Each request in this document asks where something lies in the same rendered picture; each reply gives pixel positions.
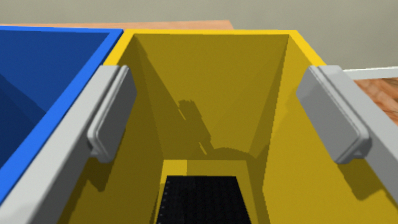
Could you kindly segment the yellow bin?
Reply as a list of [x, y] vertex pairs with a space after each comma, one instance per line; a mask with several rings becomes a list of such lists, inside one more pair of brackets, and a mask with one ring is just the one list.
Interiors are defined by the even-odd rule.
[[126, 29], [103, 65], [129, 66], [137, 97], [57, 224], [156, 224], [167, 175], [236, 176], [252, 224], [398, 224], [367, 161], [334, 163], [300, 104], [326, 64], [296, 30]]

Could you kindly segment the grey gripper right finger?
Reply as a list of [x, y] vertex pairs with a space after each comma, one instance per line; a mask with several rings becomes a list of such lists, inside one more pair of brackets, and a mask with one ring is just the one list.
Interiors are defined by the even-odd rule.
[[398, 204], [398, 126], [338, 65], [308, 66], [296, 96], [331, 159], [365, 159]]

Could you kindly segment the blue bin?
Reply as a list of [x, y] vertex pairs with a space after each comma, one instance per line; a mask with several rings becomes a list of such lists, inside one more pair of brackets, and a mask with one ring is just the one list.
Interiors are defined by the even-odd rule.
[[123, 33], [0, 26], [0, 206]]

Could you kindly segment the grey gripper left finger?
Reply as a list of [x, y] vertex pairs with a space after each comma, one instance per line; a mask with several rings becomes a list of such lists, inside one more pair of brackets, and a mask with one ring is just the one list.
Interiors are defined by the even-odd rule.
[[0, 224], [57, 224], [90, 157], [115, 157], [137, 90], [127, 65], [101, 65], [0, 207]]

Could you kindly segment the black well plate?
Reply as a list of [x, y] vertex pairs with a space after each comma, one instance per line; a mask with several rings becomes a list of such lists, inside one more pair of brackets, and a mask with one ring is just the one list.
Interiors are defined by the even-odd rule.
[[251, 224], [236, 176], [167, 175], [156, 224]]

